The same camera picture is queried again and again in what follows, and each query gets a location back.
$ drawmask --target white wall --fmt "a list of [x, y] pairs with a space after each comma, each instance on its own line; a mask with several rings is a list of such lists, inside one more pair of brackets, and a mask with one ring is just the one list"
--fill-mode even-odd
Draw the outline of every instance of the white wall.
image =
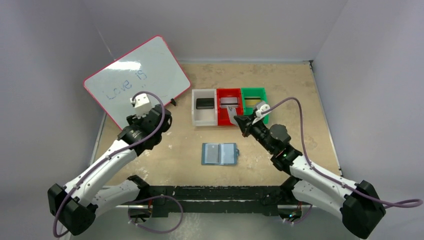
[[102, 110], [83, 88], [112, 60], [81, 0], [0, 4], [0, 239], [53, 239], [47, 190], [89, 162]]
[[[349, 0], [313, 65], [342, 171], [385, 200], [424, 198], [423, 23], [422, 0]], [[391, 208], [370, 239], [423, 226], [423, 206]]]
[[347, 0], [85, 0], [114, 58], [162, 35], [180, 60], [304, 61]]

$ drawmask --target gray object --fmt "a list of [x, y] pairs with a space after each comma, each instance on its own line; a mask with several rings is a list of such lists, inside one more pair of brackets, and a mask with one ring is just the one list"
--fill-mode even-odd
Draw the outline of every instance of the gray object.
[[202, 165], [236, 165], [240, 151], [235, 143], [203, 143]]
[[228, 112], [228, 116], [229, 116], [229, 122], [232, 123], [233, 125], [236, 125], [237, 127], [239, 126], [239, 124], [236, 122], [236, 120], [234, 119], [234, 116], [237, 116], [237, 112], [236, 109], [234, 107], [231, 106], [227, 106], [226, 110]]

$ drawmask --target wooden table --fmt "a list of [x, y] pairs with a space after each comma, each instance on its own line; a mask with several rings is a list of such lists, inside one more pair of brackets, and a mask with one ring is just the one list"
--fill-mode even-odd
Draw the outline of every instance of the wooden table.
[[[294, 96], [303, 108], [308, 156], [329, 171], [340, 174], [337, 158], [309, 64], [183, 64], [192, 89], [264, 87], [269, 105]], [[270, 155], [253, 137], [244, 138], [238, 127], [194, 127], [191, 89], [168, 105], [172, 127], [153, 150], [145, 151], [122, 168], [107, 185], [117, 185], [137, 174], [150, 185], [268, 186], [280, 185], [288, 175], [278, 171]], [[291, 144], [302, 151], [299, 109], [289, 101], [269, 115], [268, 127], [285, 125]], [[95, 159], [116, 139], [120, 129], [106, 117]], [[202, 143], [236, 143], [235, 166], [201, 165]]]

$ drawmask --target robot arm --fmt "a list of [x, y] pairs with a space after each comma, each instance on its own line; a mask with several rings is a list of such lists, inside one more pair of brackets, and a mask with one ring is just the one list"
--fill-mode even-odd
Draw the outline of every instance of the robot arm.
[[242, 135], [252, 135], [272, 155], [273, 165], [290, 175], [281, 186], [288, 195], [331, 213], [357, 237], [366, 239], [386, 210], [383, 204], [362, 197], [354, 190], [379, 199], [374, 187], [366, 181], [357, 183], [338, 176], [310, 161], [290, 145], [291, 137], [285, 126], [274, 124], [268, 129], [264, 125], [261, 119], [270, 111], [270, 106], [261, 102], [252, 115], [233, 114], [233, 118]]
[[129, 125], [109, 149], [79, 176], [64, 186], [54, 184], [47, 191], [51, 214], [58, 216], [57, 219], [73, 235], [84, 232], [96, 217], [109, 209], [136, 199], [140, 191], [138, 179], [128, 179], [120, 185], [102, 188], [144, 150], [151, 150], [159, 144], [162, 133], [171, 127], [171, 113], [160, 104], [152, 108], [145, 93], [135, 96], [131, 103], [136, 114], [127, 117]]

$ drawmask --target whiteboard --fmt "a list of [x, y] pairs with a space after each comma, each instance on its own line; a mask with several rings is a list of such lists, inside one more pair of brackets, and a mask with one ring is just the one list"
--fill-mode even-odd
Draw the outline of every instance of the whiteboard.
[[[155, 36], [84, 81], [84, 87], [123, 129], [135, 114], [130, 98], [139, 91], [156, 94], [169, 104], [191, 86], [161, 36]], [[149, 96], [152, 105], [159, 102]]]

